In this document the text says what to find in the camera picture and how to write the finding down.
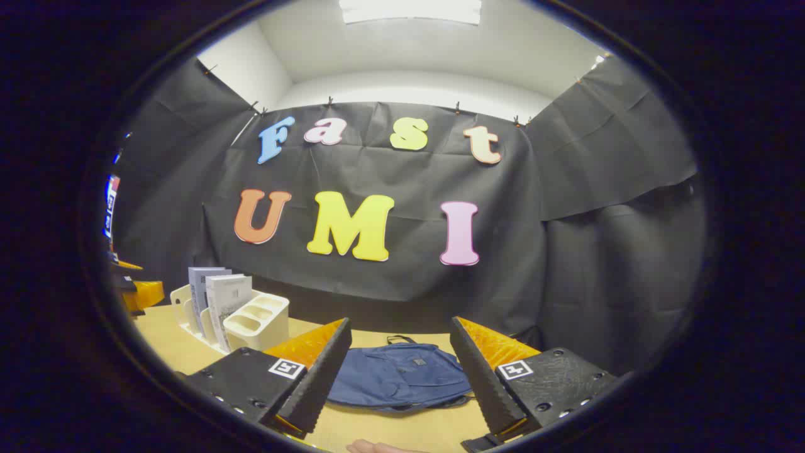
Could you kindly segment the cream white bookshelf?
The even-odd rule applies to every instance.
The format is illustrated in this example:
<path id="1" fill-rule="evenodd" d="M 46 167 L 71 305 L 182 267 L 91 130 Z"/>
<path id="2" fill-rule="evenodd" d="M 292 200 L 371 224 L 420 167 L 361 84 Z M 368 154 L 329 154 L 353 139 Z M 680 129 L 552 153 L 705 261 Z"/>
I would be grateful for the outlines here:
<path id="1" fill-rule="evenodd" d="M 282 296 L 252 290 L 252 298 L 223 322 L 225 335 L 234 347 L 267 350 L 289 339 L 289 304 Z M 214 332 L 205 333 L 192 314 L 192 291 L 188 284 L 169 296 L 178 326 L 215 352 L 226 354 Z"/>

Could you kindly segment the blue schoolbag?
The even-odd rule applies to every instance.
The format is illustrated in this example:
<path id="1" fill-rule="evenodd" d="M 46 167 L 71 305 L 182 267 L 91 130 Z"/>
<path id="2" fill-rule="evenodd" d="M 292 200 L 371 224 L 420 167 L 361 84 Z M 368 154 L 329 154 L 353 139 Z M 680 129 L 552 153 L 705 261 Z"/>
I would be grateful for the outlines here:
<path id="1" fill-rule="evenodd" d="M 327 401 L 385 412 L 414 412 L 461 405 L 472 392 L 458 359 L 434 344 L 389 342 L 351 348 Z"/>

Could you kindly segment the grey patterned cover book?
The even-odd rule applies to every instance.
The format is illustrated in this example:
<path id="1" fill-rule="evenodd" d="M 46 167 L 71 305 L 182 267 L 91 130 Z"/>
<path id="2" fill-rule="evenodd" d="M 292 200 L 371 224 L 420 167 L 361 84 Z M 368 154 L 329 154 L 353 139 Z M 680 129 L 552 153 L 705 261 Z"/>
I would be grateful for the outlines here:
<path id="1" fill-rule="evenodd" d="M 225 353 L 231 352 L 225 335 L 223 322 L 252 298 L 252 276 L 227 274 L 205 278 L 211 323 L 219 347 Z"/>

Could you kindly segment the ceiling light panel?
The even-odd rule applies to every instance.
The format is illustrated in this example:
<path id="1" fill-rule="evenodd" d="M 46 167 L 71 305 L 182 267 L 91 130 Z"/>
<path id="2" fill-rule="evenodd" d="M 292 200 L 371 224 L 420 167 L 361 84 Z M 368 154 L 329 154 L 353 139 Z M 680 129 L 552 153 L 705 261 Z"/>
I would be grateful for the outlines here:
<path id="1" fill-rule="evenodd" d="M 422 18 L 480 24 L 481 0 L 339 0 L 347 24 Z"/>

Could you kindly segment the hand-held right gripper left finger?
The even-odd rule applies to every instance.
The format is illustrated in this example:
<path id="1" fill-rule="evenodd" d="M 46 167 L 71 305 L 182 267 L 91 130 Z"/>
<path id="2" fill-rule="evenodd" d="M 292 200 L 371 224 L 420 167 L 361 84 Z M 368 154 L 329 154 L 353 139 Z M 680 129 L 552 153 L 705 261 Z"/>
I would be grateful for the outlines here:
<path id="1" fill-rule="evenodd" d="M 351 321 L 341 318 L 262 352 L 235 348 L 183 380 L 248 422 L 304 439 L 316 427 L 352 340 Z"/>

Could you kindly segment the lavender cover book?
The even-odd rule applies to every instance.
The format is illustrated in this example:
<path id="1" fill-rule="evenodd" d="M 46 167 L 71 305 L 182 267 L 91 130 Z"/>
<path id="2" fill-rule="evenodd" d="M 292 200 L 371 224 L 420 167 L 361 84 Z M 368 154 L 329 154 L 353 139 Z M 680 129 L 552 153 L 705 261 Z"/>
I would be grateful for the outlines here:
<path id="1" fill-rule="evenodd" d="M 195 325 L 201 335 L 205 335 L 205 328 L 201 320 L 202 310 L 209 307 L 205 295 L 205 279 L 207 276 L 223 276 L 232 274 L 231 269 L 224 267 L 189 267 L 189 285 L 191 289 L 191 304 Z"/>

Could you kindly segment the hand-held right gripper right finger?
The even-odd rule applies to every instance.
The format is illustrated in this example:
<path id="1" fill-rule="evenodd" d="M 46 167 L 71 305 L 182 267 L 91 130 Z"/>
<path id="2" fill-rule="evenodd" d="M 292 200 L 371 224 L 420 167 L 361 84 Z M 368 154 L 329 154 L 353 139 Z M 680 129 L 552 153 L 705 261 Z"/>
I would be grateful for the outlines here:
<path id="1" fill-rule="evenodd" d="M 450 342 L 493 441 L 548 427 L 618 381 L 567 348 L 540 352 L 460 316 L 452 318 Z"/>

